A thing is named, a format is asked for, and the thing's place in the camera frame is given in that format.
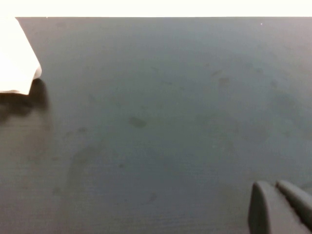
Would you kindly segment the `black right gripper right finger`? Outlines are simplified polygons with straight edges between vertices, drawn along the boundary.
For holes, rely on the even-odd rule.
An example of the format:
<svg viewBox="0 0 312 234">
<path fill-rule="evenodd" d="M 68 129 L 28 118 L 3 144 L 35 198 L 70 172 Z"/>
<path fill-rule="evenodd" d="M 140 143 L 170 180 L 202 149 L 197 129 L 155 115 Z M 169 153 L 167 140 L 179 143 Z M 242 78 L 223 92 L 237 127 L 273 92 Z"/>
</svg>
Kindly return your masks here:
<svg viewBox="0 0 312 234">
<path fill-rule="evenodd" d="M 276 187 L 293 207 L 302 222 L 306 226 L 311 226 L 312 196 L 296 185 L 285 180 L 277 181 Z"/>
</svg>

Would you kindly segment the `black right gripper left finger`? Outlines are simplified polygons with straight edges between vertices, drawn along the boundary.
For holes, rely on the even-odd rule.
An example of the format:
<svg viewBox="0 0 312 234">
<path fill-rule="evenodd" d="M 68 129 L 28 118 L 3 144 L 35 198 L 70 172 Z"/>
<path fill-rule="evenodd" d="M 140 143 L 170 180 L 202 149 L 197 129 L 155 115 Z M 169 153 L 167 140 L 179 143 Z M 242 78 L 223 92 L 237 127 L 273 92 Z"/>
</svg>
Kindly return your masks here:
<svg viewBox="0 0 312 234">
<path fill-rule="evenodd" d="M 248 211 L 251 234 L 310 234 L 312 226 L 306 226 L 299 218 L 276 184 L 266 181 L 253 183 Z"/>
</svg>

